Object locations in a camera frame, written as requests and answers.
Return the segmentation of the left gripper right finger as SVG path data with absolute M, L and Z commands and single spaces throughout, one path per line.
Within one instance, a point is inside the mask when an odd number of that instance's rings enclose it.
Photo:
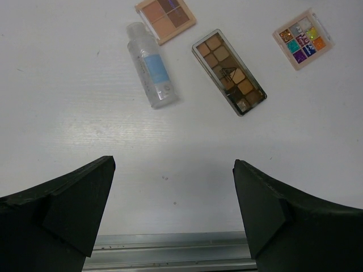
M 362 210 L 307 194 L 236 160 L 234 184 L 259 271 L 361 271 Z

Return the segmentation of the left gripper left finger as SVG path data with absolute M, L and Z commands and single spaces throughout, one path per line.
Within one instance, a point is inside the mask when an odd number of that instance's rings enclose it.
M 115 173 L 102 156 L 1 197 L 1 271 L 81 271 L 98 235 Z

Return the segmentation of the brown long eyeshadow palette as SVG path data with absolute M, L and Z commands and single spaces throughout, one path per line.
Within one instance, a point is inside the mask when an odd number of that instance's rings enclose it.
M 220 29 L 193 44 L 192 52 L 238 116 L 267 99 L 267 94 Z

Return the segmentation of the clear bottle blue label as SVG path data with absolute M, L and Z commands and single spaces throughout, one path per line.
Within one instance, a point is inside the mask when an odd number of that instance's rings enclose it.
M 127 26 L 128 50 L 152 108 L 161 108 L 177 101 L 163 58 L 154 36 L 141 22 Z

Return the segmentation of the colourful square eyeshadow palette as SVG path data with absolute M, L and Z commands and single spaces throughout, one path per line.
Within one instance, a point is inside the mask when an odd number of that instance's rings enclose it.
M 300 70 L 334 47 L 315 12 L 310 8 L 272 34 L 295 70 Z

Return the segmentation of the peach four-pan palette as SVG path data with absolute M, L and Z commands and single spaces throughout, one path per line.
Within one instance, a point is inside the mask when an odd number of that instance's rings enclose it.
M 197 20 L 182 0 L 148 0 L 135 5 L 158 45 L 193 27 Z

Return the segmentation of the aluminium rail frame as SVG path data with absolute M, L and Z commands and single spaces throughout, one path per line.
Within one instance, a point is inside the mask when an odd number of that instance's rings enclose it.
M 98 236 L 83 271 L 257 271 L 244 232 Z

